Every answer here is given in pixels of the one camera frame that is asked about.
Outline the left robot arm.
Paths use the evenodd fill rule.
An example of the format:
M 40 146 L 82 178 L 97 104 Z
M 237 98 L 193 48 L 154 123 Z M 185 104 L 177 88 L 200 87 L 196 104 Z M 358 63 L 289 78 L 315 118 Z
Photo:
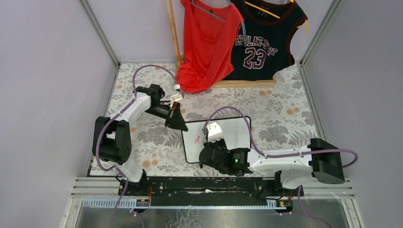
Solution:
M 96 119 L 92 153 L 100 169 L 115 169 L 125 180 L 132 183 L 141 181 L 145 172 L 131 155 L 130 128 L 144 113 L 162 118 L 165 127 L 188 131 L 180 110 L 179 101 L 183 99 L 183 93 L 179 85 L 174 88 L 177 93 L 170 97 L 169 104 L 163 104 L 161 99 L 165 92 L 159 85 L 139 86 L 116 113 Z

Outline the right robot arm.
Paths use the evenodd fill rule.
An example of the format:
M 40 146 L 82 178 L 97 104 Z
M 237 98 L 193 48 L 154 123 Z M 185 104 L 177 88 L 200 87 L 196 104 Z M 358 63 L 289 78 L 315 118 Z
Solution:
M 207 142 L 199 154 L 199 160 L 221 174 L 236 177 L 271 171 L 280 186 L 289 190 L 305 183 L 345 182 L 339 149 L 319 138 L 310 139 L 305 146 L 264 151 L 263 154 L 252 148 L 229 150 L 224 140 Z

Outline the black-framed whiteboard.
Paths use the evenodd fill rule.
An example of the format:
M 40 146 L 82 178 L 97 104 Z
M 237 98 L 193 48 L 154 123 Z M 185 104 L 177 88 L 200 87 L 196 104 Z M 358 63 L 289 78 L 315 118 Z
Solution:
M 250 117 L 219 118 L 212 119 L 209 123 L 216 122 L 223 131 L 223 137 L 228 149 L 251 147 L 248 126 L 251 126 Z M 199 163 L 199 154 L 204 148 L 207 138 L 202 129 L 205 120 L 186 122 L 188 131 L 182 131 L 185 160 L 189 164 Z

